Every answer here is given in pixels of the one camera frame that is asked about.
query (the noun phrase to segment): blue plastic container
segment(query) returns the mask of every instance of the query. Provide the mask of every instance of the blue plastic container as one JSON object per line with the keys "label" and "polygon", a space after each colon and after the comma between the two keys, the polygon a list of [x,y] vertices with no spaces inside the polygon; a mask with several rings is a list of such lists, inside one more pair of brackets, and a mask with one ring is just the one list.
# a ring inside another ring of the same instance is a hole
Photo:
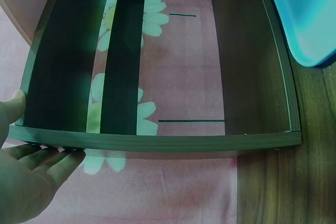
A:
{"label": "blue plastic container", "polygon": [[294,58],[305,67],[336,53],[336,0],[274,0]]}

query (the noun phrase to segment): wooden floor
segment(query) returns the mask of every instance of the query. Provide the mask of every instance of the wooden floor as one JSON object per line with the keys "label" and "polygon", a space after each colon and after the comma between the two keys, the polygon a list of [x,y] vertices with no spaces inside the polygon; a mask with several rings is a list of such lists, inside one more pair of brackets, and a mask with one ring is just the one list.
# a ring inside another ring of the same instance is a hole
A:
{"label": "wooden floor", "polygon": [[238,224],[336,223],[336,63],[291,63],[303,145],[238,158]]}

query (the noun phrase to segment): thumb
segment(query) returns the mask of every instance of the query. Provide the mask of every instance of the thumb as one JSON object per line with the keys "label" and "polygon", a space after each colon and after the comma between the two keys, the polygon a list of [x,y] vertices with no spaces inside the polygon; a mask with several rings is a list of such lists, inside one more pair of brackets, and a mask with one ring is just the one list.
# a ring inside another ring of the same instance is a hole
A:
{"label": "thumb", "polygon": [[8,124],[16,122],[25,112],[26,96],[23,91],[17,90],[13,93],[12,99],[0,104],[4,108]]}

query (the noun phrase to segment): white flower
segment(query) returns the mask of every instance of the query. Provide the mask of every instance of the white flower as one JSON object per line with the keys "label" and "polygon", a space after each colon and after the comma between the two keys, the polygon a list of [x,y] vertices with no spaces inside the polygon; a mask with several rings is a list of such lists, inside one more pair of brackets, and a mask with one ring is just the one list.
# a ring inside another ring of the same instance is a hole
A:
{"label": "white flower", "polygon": [[[104,85],[104,73],[99,73],[95,76],[91,84],[91,97],[92,101],[96,101],[91,104],[89,102],[88,119],[87,119],[87,132],[100,133],[100,118],[101,118],[101,101],[103,97],[103,85]],[[143,90],[138,89],[138,102],[140,102],[143,96]],[[148,116],[154,113],[156,106],[154,102],[144,102],[138,104],[137,111],[137,135],[152,135],[155,136],[158,133],[158,125],[154,122],[146,120]],[[84,172],[87,174],[96,174],[103,163],[106,161],[108,165],[115,171],[119,172],[125,168],[126,158],[105,157],[101,150],[85,150],[87,156],[83,160],[81,165],[84,165]]]}
{"label": "white flower", "polygon": [[[109,48],[114,12],[116,11],[117,0],[107,0],[104,9],[104,16],[99,30],[98,50],[101,52]],[[166,8],[161,0],[145,0],[142,32],[150,36],[160,36],[162,28],[160,25],[167,24],[169,17],[160,13]],[[143,47],[143,36],[141,36],[141,47]]]}
{"label": "white flower", "polygon": [[86,157],[79,166],[84,166],[84,172],[90,175],[96,174],[103,166],[104,162],[116,172],[124,170],[126,158],[105,157],[102,150],[86,149]]}

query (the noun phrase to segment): human hand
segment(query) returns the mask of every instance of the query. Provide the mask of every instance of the human hand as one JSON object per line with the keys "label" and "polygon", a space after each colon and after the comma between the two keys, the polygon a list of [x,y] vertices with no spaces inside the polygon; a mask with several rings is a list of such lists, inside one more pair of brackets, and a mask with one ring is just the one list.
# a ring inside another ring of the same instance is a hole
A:
{"label": "human hand", "polygon": [[[25,110],[25,95],[16,92],[0,102],[0,147],[9,125]],[[63,151],[29,144],[0,150],[0,223],[21,223],[38,216],[56,191],[82,162],[82,151]]]}

